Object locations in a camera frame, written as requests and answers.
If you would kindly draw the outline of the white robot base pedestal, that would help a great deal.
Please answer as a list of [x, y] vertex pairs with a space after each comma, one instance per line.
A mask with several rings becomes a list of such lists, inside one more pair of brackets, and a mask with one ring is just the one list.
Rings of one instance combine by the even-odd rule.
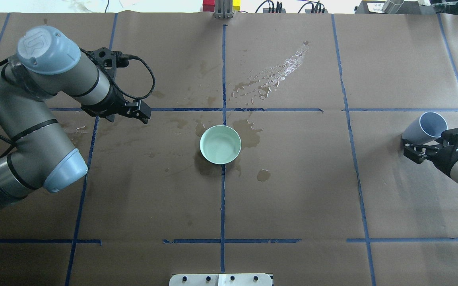
[[267, 273], [175, 274], [169, 286], [273, 286]]

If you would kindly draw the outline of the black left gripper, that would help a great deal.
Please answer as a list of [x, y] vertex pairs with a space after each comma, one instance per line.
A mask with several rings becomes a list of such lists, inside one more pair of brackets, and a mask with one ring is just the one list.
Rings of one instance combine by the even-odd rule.
[[95, 51], [81, 50], [95, 65], [98, 71], [96, 83], [80, 96], [83, 100], [81, 109], [89, 116], [98, 116], [113, 122], [116, 115], [140, 120], [148, 124], [151, 107], [143, 100], [130, 102], [123, 92], [116, 87], [116, 70], [129, 65], [129, 60], [136, 57], [120, 51], [111, 51], [102, 47]]

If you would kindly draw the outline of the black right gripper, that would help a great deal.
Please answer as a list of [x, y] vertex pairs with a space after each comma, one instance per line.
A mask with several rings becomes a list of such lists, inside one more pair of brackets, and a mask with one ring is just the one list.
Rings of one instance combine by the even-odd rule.
[[403, 155], [416, 164], [429, 160], [438, 170], [449, 176], [458, 162], [458, 128], [442, 132], [441, 139], [443, 143], [440, 145], [426, 145], [402, 138]]

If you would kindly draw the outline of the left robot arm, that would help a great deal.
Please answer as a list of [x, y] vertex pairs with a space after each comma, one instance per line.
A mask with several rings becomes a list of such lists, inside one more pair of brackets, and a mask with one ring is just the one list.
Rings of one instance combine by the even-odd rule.
[[37, 189], [55, 193], [83, 178], [88, 166], [46, 101], [63, 92], [89, 116], [116, 115], [147, 124], [144, 97], [124, 92], [116, 70], [138, 56], [100, 48], [86, 51], [55, 27], [29, 29], [15, 54], [0, 62], [0, 210]]

